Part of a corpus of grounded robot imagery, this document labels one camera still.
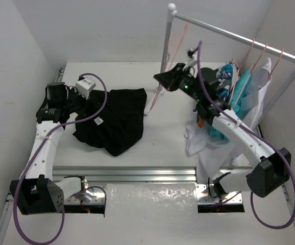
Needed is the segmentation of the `black shirt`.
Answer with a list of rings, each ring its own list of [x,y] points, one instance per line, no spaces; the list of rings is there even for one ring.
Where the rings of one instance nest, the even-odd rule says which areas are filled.
[[[147,94],[143,88],[110,90],[100,114],[75,124],[73,136],[91,147],[104,148],[117,157],[142,138],[146,101]]]

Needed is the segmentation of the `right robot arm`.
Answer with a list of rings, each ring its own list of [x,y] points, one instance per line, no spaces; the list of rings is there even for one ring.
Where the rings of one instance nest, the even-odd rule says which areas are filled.
[[[239,120],[216,92],[219,81],[215,70],[202,67],[194,77],[184,63],[178,63],[170,71],[155,74],[154,79],[168,91],[180,89],[194,99],[202,120],[224,134],[253,167],[247,174],[228,172],[213,180],[212,190],[219,198],[232,191],[248,190],[264,198],[290,179],[290,152],[273,149]]]

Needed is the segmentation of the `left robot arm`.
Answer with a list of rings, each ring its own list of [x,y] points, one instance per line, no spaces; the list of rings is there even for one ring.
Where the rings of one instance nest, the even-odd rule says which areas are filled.
[[[64,123],[84,104],[74,88],[63,82],[49,83],[42,105],[36,112],[36,137],[30,160],[23,171],[24,180],[13,180],[10,192],[23,215],[61,212],[64,201],[82,188],[79,176],[53,181],[54,158]]]

